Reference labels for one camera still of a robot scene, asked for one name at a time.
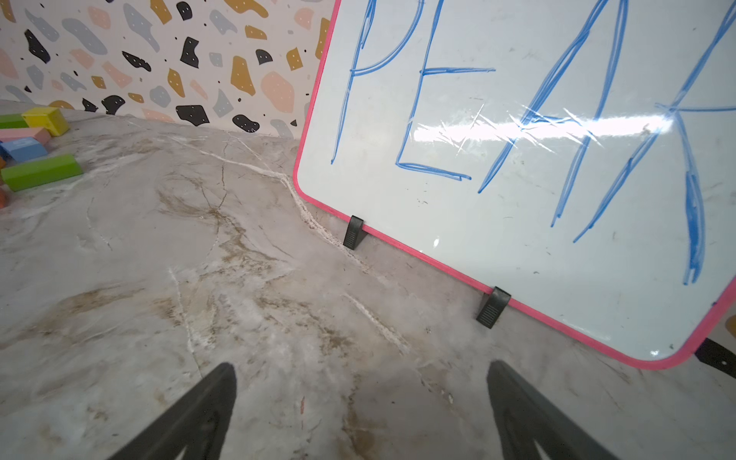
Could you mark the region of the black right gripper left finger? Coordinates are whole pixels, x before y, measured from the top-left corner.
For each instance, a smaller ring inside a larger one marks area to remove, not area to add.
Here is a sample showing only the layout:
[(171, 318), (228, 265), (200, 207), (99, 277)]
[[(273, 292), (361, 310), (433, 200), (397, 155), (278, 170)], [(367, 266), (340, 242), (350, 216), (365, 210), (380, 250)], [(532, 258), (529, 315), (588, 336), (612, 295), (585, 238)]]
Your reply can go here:
[(235, 368), (219, 364), (113, 459), (218, 459), (237, 398)]

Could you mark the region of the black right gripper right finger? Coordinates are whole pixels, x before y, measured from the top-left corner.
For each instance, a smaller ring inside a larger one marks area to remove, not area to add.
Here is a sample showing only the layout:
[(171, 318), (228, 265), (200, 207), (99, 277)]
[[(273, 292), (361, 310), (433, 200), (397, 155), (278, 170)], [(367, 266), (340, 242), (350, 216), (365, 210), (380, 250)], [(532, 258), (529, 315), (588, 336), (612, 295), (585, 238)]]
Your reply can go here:
[(487, 385), (505, 459), (615, 458), (506, 362), (490, 364)]

